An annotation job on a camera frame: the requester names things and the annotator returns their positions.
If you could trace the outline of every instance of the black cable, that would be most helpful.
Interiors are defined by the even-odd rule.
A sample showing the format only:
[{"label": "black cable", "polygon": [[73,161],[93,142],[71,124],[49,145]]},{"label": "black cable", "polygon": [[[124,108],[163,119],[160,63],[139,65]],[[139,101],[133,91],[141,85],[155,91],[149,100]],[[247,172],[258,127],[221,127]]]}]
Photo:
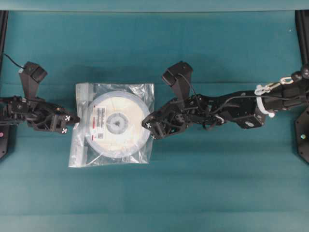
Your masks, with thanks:
[{"label": "black cable", "polygon": [[17,67],[21,68],[21,69],[24,69],[23,66],[17,64],[9,55],[5,54],[5,53],[2,53],[2,56],[6,56],[14,65],[16,65]]},{"label": "black cable", "polygon": [[205,110],[202,109],[200,103],[199,103],[199,99],[197,97],[197,93],[195,92],[195,89],[193,88],[193,86],[191,85],[191,83],[187,80],[187,78],[185,78],[184,75],[182,75],[181,73],[178,73],[178,75],[182,76],[184,78],[184,80],[186,81],[186,83],[189,85],[189,87],[192,89],[193,93],[194,93],[194,96],[195,96],[195,99],[197,100],[197,105],[198,105],[198,108],[200,110],[202,110],[203,112],[205,112]]},{"label": "black cable", "polygon": [[234,96],[231,98],[228,98],[219,108],[217,108],[215,111],[210,112],[211,115],[217,113],[218,111],[222,110],[224,108],[224,106],[232,99],[236,99],[236,98],[273,98],[273,99],[278,99],[278,100],[284,100],[284,101],[289,101],[289,100],[295,100],[298,99],[299,97],[294,97],[294,98],[280,98],[280,97],[273,97],[273,96]]},{"label": "black cable", "polygon": [[229,104],[226,104],[226,105],[225,105],[225,107],[240,108],[240,105],[238,105],[238,104],[231,104],[231,103],[229,103]]}]

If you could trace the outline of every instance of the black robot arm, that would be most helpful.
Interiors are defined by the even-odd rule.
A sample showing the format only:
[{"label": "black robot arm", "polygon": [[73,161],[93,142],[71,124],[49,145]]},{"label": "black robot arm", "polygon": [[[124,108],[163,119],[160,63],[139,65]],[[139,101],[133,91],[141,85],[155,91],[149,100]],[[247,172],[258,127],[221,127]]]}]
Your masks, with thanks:
[{"label": "black robot arm", "polygon": [[9,127],[26,121],[35,131],[67,133],[67,125],[79,117],[62,106],[36,97],[40,82],[47,72],[38,64],[27,62],[19,71],[25,97],[0,98],[0,158],[7,151]]},{"label": "black robot arm", "polygon": [[196,94],[191,86],[192,71],[188,63],[181,61],[163,74],[163,81],[176,98],[142,121],[154,139],[184,132],[193,123],[206,130],[227,122],[237,123],[243,129],[257,128],[264,125],[267,115],[273,117],[277,111],[308,104],[308,65],[278,82],[220,97]]}]

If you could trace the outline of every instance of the barcode sticker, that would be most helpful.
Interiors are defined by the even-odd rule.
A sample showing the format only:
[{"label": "barcode sticker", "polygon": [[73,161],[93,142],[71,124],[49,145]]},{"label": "barcode sticker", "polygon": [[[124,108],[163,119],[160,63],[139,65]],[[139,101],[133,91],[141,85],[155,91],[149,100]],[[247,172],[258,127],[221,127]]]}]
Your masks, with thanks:
[{"label": "barcode sticker", "polygon": [[105,106],[94,106],[93,107],[93,117],[92,117],[92,140],[102,140],[104,139],[105,131]]}]

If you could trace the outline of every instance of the teal cloth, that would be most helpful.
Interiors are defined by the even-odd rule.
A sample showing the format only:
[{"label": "teal cloth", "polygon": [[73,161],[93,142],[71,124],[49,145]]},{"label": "teal cloth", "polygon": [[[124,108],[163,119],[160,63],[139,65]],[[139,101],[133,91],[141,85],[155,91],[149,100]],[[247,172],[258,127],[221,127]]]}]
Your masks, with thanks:
[{"label": "teal cloth", "polygon": [[[277,81],[301,67],[294,12],[86,14],[10,12],[5,52],[48,72],[38,96],[75,109],[79,82],[155,83],[155,108],[173,97],[161,74],[183,60],[196,91],[218,96]],[[1,96],[22,95],[7,59]],[[0,230],[289,232],[309,227],[309,166],[293,120],[264,127],[193,126],[154,141],[149,165],[69,169],[66,136],[11,130],[0,161]]]}]

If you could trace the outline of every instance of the clear plastic bag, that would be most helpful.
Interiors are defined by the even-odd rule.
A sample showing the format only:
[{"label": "clear plastic bag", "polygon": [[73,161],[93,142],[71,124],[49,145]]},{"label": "clear plastic bag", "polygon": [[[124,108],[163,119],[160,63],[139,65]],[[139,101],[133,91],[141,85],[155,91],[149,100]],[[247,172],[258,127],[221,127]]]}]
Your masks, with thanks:
[{"label": "clear plastic bag", "polygon": [[153,139],[141,121],[154,100],[153,84],[77,84],[81,121],[73,128],[69,167],[149,163]]}]

